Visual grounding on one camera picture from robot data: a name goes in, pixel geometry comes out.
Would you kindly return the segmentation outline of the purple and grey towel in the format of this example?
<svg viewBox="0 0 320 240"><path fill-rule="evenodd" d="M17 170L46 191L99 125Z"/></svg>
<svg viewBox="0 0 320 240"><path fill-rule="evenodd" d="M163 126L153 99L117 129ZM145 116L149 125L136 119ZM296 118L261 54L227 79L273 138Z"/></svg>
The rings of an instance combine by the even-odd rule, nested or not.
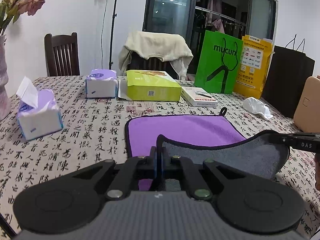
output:
<svg viewBox="0 0 320 240"><path fill-rule="evenodd" d="M195 164L212 158L242 172L273 179L287 162L290 149L269 141L273 130L246 139L226 119L227 108L218 115L141 116L125 124L128 157L148 156L153 146L180 154Z"/></svg>

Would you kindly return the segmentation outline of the beige pink suitcase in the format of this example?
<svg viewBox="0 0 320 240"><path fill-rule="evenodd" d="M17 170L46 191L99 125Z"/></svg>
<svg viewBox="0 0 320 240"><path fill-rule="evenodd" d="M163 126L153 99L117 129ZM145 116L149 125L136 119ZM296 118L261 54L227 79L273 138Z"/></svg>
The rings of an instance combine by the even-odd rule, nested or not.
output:
<svg viewBox="0 0 320 240"><path fill-rule="evenodd" d="M307 78L293 120L295 125L303 132L320 132L319 75Z"/></svg>

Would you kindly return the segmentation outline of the calligraphy print tablecloth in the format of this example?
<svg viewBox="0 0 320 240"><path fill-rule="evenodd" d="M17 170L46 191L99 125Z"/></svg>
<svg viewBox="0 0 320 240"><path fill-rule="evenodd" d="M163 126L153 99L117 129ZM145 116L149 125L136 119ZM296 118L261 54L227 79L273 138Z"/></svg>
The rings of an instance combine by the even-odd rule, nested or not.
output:
<svg viewBox="0 0 320 240"><path fill-rule="evenodd" d="M85 77L41 77L34 81L38 89L52 89L60 106L63 130L33 141L25 141L17 123L19 98L10 98L11 112L1 121L1 214L15 233L20 228L12 206L16 196L38 183L71 173L105 159L123 163L126 159L124 126L144 115L217 115L227 107L226 119L246 138L265 129L280 133L299 132L293 120L271 105L273 118L265 121L242 108L239 94L216 94L218 108L191 107L179 102L150 103L155 113L133 114L128 101L86 99ZM289 160L276 175L276 182L297 190L305 200L304 215L298 231L311 238L319 230L319 191L315 188L314 154L291 150Z"/></svg>

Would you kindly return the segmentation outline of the crumpled white tissue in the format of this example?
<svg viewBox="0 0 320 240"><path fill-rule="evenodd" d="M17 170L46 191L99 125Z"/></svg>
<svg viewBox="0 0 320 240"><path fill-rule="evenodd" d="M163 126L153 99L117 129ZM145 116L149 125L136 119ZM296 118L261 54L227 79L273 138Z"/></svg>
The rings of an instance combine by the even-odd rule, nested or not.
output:
<svg viewBox="0 0 320 240"><path fill-rule="evenodd" d="M273 118L268 106L254 97L246 98L243 101L242 107L249 113L258 115L264 120L270 120Z"/></svg>

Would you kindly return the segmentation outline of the small white product box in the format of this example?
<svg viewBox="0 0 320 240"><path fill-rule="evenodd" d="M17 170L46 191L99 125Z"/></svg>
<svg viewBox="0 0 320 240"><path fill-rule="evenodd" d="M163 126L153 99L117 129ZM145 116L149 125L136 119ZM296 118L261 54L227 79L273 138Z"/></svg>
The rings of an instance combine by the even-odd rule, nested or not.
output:
<svg viewBox="0 0 320 240"><path fill-rule="evenodd" d="M182 87L182 96L193 107L217 107L218 101L203 88Z"/></svg>

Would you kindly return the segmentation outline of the yellow paper delivery bag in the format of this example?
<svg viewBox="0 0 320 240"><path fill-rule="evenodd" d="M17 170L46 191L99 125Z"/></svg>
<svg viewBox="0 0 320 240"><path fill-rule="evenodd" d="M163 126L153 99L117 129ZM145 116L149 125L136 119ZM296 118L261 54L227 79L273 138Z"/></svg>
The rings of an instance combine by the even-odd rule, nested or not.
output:
<svg viewBox="0 0 320 240"><path fill-rule="evenodd" d="M273 53L272 43L245 35L240 68L234 86L234 92L249 98L259 99L266 82L270 59Z"/></svg>

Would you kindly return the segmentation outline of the lime green cardboard box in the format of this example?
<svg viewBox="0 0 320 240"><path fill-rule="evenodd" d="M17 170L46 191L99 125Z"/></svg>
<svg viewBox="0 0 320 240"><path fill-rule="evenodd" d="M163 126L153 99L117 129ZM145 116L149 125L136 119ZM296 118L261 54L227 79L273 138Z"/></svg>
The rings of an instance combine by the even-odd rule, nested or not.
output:
<svg viewBox="0 0 320 240"><path fill-rule="evenodd" d="M179 101L182 87L167 72L128 70L119 80L118 97L127 101Z"/></svg>

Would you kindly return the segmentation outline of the sealed purple tissue pack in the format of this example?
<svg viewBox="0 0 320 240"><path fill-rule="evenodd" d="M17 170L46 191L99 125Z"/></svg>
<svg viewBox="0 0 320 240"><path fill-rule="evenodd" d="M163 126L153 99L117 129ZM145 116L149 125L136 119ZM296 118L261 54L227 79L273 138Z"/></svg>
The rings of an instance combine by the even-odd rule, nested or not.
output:
<svg viewBox="0 0 320 240"><path fill-rule="evenodd" d="M85 79L86 98L115 98L118 88L117 73L111 69L94 69Z"/></svg>

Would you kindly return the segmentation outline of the open purple tissue pack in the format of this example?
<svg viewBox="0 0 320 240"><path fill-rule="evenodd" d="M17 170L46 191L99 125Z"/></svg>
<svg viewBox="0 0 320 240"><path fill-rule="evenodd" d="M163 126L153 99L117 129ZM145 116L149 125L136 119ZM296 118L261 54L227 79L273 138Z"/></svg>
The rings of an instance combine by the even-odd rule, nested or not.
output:
<svg viewBox="0 0 320 240"><path fill-rule="evenodd" d="M38 90L29 78L24 77L16 95L20 99L17 122L27 141L63 129L60 107L52 90Z"/></svg>

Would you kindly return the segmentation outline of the green mucun paper bag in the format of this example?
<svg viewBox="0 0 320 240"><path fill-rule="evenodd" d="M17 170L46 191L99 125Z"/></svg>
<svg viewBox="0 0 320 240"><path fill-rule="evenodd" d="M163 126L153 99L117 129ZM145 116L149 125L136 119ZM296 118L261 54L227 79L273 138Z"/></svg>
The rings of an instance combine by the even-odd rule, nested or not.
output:
<svg viewBox="0 0 320 240"><path fill-rule="evenodd" d="M231 94L240 68L243 41L206 31L194 85L208 93Z"/></svg>

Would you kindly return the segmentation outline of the chair under cream cloth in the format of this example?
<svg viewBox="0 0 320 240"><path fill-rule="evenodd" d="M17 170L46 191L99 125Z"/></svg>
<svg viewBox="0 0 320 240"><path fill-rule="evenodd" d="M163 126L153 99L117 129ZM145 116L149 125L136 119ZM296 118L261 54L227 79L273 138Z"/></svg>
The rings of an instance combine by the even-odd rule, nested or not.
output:
<svg viewBox="0 0 320 240"><path fill-rule="evenodd" d="M131 54L131 63L127 65L127 70L157 70L167 72L173 79L178 80L178 74L175 72L170 62L162 62L156 57L144 59L136 52Z"/></svg>

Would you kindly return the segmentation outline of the speckled purple ceramic vase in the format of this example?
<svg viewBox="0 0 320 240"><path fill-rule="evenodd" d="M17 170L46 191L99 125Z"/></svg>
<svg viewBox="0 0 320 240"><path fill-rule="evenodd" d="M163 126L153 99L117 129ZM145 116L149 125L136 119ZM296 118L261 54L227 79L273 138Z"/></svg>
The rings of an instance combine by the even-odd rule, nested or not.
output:
<svg viewBox="0 0 320 240"><path fill-rule="evenodd" d="M7 62L5 59L5 41L4 35L0 40L0 120L5 119L11 110L10 100L7 95L5 85L9 82L7 74Z"/></svg>

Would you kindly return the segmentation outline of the cream cloth on chair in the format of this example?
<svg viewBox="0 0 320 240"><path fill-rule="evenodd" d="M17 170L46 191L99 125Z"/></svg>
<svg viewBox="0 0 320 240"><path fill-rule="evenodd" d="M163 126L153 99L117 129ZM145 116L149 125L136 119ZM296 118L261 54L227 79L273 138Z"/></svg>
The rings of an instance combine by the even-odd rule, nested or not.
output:
<svg viewBox="0 0 320 240"><path fill-rule="evenodd" d="M157 58L161 62L169 62L180 80L187 78L187 70L193 59L191 49L181 35L133 31L128 34L119 53L121 74L127 71L133 52L145 60Z"/></svg>

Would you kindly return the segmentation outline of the dark wooden chair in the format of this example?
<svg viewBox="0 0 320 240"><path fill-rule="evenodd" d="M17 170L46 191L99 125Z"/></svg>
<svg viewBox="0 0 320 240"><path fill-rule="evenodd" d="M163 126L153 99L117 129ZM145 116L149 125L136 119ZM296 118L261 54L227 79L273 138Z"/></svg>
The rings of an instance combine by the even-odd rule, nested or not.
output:
<svg viewBox="0 0 320 240"><path fill-rule="evenodd" d="M48 76L80 75L78 35L46 34L44 51Z"/></svg>

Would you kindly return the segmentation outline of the dark framed sliding window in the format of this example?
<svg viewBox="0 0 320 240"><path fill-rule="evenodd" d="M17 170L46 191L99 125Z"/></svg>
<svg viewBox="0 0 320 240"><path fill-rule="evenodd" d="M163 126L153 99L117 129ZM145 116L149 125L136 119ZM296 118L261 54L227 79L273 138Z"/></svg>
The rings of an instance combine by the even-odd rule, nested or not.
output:
<svg viewBox="0 0 320 240"><path fill-rule="evenodd" d="M276 0L146 0L143 30L179 34L195 46L206 30L273 40Z"/></svg>

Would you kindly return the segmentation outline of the studio light on stand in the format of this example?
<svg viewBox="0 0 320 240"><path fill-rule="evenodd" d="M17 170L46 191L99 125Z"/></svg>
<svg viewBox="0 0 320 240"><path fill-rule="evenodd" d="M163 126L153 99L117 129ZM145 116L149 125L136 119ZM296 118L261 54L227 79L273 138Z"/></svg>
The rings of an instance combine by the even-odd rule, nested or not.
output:
<svg viewBox="0 0 320 240"><path fill-rule="evenodd" d="M111 33L110 33L110 52L109 52L109 62L108 62L109 69L112 69L112 66L113 66L112 51L113 51L113 39L114 39L114 25L115 25L115 19L117 17L116 9L117 9L117 0L114 0L112 22L111 22Z"/></svg>

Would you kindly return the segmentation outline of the dried pink rose bouquet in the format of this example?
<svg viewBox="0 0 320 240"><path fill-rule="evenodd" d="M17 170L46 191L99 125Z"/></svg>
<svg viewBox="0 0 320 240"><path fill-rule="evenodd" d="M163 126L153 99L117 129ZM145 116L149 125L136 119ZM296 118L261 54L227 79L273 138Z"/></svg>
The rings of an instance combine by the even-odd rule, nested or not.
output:
<svg viewBox="0 0 320 240"><path fill-rule="evenodd" d="M34 16L46 0L1 0L1 36L4 36L8 25L13 24L22 14Z"/></svg>

